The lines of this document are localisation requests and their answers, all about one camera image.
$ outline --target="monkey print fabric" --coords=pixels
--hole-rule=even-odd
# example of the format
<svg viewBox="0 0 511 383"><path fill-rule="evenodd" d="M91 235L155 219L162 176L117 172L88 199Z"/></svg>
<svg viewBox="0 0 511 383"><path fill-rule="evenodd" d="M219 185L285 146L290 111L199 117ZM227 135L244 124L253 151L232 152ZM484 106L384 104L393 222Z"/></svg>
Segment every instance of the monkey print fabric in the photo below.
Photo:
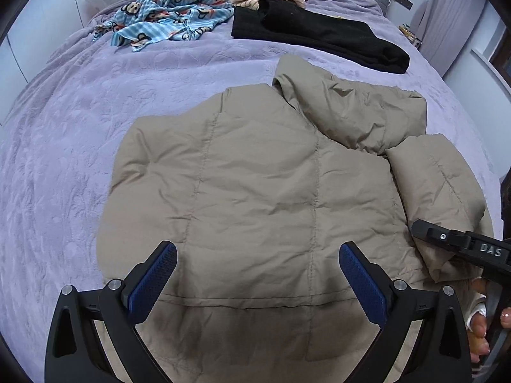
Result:
<svg viewBox="0 0 511 383"><path fill-rule="evenodd" d="M233 14L228 0L136 0L96 26L93 40L113 31L112 46L139 51L162 40L197 40Z"/></svg>

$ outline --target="lavender blanket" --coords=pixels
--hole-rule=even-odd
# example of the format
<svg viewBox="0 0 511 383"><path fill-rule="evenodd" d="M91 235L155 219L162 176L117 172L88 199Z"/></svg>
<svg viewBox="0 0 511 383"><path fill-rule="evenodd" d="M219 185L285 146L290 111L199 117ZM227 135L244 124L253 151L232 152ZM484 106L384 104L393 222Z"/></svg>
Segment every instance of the lavender blanket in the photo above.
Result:
<svg viewBox="0 0 511 383"><path fill-rule="evenodd" d="M43 382L48 329L62 286L103 285L95 235L114 155L132 122L182 113L229 86L271 84L283 53L340 78L420 92L428 102L428 134L445 134L463 154L501 237L499 181L481 136L440 76L376 2L310 0L307 9L368 23L378 37L409 53L407 73L378 72L300 46L233 40L232 20L198 41L163 41L133 53L111 47L110 33L91 41L93 26L108 18L103 13L70 36L20 94L0 146L0 331L35 383Z"/></svg>

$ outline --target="blue gripper pad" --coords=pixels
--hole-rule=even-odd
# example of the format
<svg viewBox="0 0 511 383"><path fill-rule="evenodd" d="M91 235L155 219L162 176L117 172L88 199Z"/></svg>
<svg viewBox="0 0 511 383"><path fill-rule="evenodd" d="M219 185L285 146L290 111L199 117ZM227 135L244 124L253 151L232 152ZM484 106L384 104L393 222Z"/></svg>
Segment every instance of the blue gripper pad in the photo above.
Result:
<svg viewBox="0 0 511 383"><path fill-rule="evenodd" d="M369 273L372 264L351 242L341 246L339 265L367 315L367 319L382 328L387 322L387 299Z"/></svg>
<svg viewBox="0 0 511 383"><path fill-rule="evenodd" d="M128 310L128 319L133 325L143 323L147 319L176 265L176 246L165 241L126 277L123 303Z"/></svg>

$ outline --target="folded black garment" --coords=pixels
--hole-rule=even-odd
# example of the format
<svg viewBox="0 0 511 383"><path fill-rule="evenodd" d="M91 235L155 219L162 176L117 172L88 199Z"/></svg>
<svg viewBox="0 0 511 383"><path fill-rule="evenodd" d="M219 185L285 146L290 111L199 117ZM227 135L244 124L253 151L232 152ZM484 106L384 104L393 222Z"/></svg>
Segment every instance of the folded black garment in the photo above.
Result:
<svg viewBox="0 0 511 383"><path fill-rule="evenodd" d="M317 14L285 0L259 0L257 11L235 7L232 37L312 47L382 72L405 73L410 64L402 48L377 38L366 23Z"/></svg>

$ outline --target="white cabinet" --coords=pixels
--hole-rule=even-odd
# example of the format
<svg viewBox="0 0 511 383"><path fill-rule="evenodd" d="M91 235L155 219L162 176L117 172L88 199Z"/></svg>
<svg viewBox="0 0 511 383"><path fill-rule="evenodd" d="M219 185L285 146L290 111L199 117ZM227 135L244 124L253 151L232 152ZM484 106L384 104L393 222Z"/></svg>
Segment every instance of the white cabinet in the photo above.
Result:
<svg viewBox="0 0 511 383"><path fill-rule="evenodd" d="M50 55L81 28L76 0L30 0L8 33L25 78L32 80Z"/></svg>
<svg viewBox="0 0 511 383"><path fill-rule="evenodd" d="M3 124L12 102L27 84L7 39L4 39L0 45L0 65L2 65L0 68L0 124Z"/></svg>

